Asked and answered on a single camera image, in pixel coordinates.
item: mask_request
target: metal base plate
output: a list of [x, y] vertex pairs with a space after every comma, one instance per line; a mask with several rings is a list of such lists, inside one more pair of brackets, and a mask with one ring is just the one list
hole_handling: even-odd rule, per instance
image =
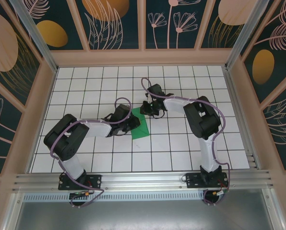
[[[222, 172], [219, 174], [218, 179], [224, 184], [226, 187], [228, 186], [227, 174]], [[208, 185], [201, 178], [201, 173], [187, 173], [186, 174], [186, 182], [187, 188], [220, 188], [221, 184], [218, 180], [214, 180], [214, 182], [209, 183]]]
[[[87, 175], [86, 176], [86, 186], [91, 186], [91, 188], [100, 188], [101, 186], [101, 175]], [[61, 175], [59, 181], [59, 190], [86, 190], [81, 186], [75, 184], [68, 178], [67, 175]]]

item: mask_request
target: purple cable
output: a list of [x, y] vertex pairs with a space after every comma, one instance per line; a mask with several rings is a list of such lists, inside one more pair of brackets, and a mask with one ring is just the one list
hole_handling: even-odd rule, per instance
[[[143, 84], [143, 80], [144, 80], [144, 79], [148, 81], [149, 85], [151, 85], [151, 82], [150, 82], [150, 80], [149, 80], [148, 78], [142, 78], [142, 79], [141, 79], [141, 85], [142, 85], [143, 89], [144, 89], [149, 95], [152, 95], [152, 96], [158, 97], [158, 98], [164, 98], [164, 99], [173, 99], [173, 98], [176, 98], [176, 99], [182, 99], [182, 100], [186, 100], [186, 101], [190, 101], [190, 102], [200, 102], [200, 103], [204, 103], [204, 104], [207, 104], [207, 105], [211, 106], [212, 108], [214, 108], [216, 111], [219, 112], [219, 114], [220, 114], [221, 117], [223, 118], [223, 126], [222, 126], [222, 128], [220, 129], [220, 131], [217, 132], [217, 133], [215, 134], [215, 136], [212, 138], [211, 148], [212, 148], [212, 155], [213, 155], [213, 157], [214, 157], [214, 161], [215, 161], [216, 163], [218, 163], [219, 165], [227, 165], [227, 167], [228, 167], [228, 185], [227, 185], [227, 190], [229, 190], [229, 186], [230, 186], [230, 167], [229, 167], [229, 164], [228, 164], [228, 163], [221, 163], [221, 162], [219, 162], [219, 161], [216, 159], [216, 157], [215, 157], [215, 150], [214, 150], [214, 149], [215, 149], [215, 143], [214, 143], [214, 142], [215, 142], [215, 139], [216, 139], [217, 136], [219, 136], [219, 135], [223, 132], [223, 130], [224, 130], [225, 126], [226, 126], [226, 120], [225, 120], [224, 114], [221, 112], [221, 110], [219, 110], [216, 106], [214, 106], [213, 104], [211, 104], [211, 103], [209, 103], [209, 102], [202, 101], [202, 100], [198, 100], [198, 99], [184, 98], [184, 97], [178, 97], [178, 96], [159, 96], [159, 95], [153, 94], [153, 93], [149, 92], [149, 91], [145, 88], [145, 86], [144, 86], [144, 84]], [[212, 204], [212, 203], [211, 203], [210, 201], [208, 201], [208, 200], [205, 199], [205, 196], [206, 196], [206, 193], [207, 193], [207, 192], [208, 192], [208, 189], [206, 189], [206, 190], [204, 191], [204, 194], [203, 194], [203, 202], [204, 202], [205, 204], [208, 204], [208, 205], [209, 205], [209, 204]], [[217, 204], [219, 204], [219, 203], [223, 200], [224, 197], [225, 197], [225, 194], [223, 195], [222, 199], [217, 202]]]
[[117, 101], [120, 100], [120, 99], [125, 99], [125, 100], [128, 102], [128, 104], [129, 104], [129, 112], [128, 112], [127, 116], [126, 116], [124, 119], [122, 119], [122, 120], [120, 120], [120, 121], [117, 121], [117, 122], [107, 122], [107, 121], [102, 121], [102, 120], [78, 120], [78, 121], [75, 121], [74, 123], [71, 123], [65, 130], [63, 130], [63, 132], [58, 136], [58, 138], [53, 142], [53, 144], [52, 144], [52, 146], [51, 146], [51, 149], [50, 149], [50, 155], [51, 155], [51, 157], [53, 157], [53, 158], [55, 158], [55, 159], [57, 159], [57, 160], [59, 161], [60, 167], [62, 168], [62, 170], [64, 171], [64, 173], [71, 179], [71, 181], [73, 181], [75, 184], [81, 186], [82, 188], [86, 188], [86, 189], [88, 189], [88, 190], [94, 190], [94, 191], [101, 191], [101, 193], [99, 193], [97, 196], [95, 196], [92, 200], [90, 200], [90, 201], [88, 201], [88, 202], [85, 202], [85, 203], [84, 203], [83, 205], [81, 205], [81, 206], [75, 206], [75, 205], [73, 204], [72, 201], [73, 201], [77, 196], [73, 197], [73, 199], [71, 200], [71, 205], [72, 205], [72, 207], [80, 208], [80, 207], [88, 206], [88, 205], [91, 204], [94, 200], [96, 200], [100, 195], [102, 195], [102, 194], [104, 193], [104, 190], [103, 190], [103, 189], [100, 189], [100, 188], [91, 188], [91, 187], [85, 186], [85, 185], [83, 185], [83, 184], [77, 182], [77, 181], [76, 181], [74, 178], [72, 178], [72, 176], [66, 171], [66, 169], [64, 168], [63, 164], [61, 163], [59, 157], [56, 157], [56, 156], [53, 155], [53, 150], [54, 150], [54, 148], [55, 148], [57, 142], [61, 139], [61, 137], [62, 137], [71, 127], [75, 126], [75, 125], [78, 124], [78, 123], [100, 123], [100, 122], [101, 122], [101, 123], [105, 123], [105, 124], [109, 124], [109, 125], [115, 125], [115, 124], [119, 124], [119, 123], [122, 123], [123, 121], [125, 121], [125, 120], [130, 116], [130, 114], [131, 114], [131, 102], [130, 102], [127, 98], [125, 98], [125, 97], [120, 97], [120, 98], [116, 99], [116, 101], [114, 102], [115, 108], [116, 108], [116, 105], [117, 105], [117, 104], [116, 104]]

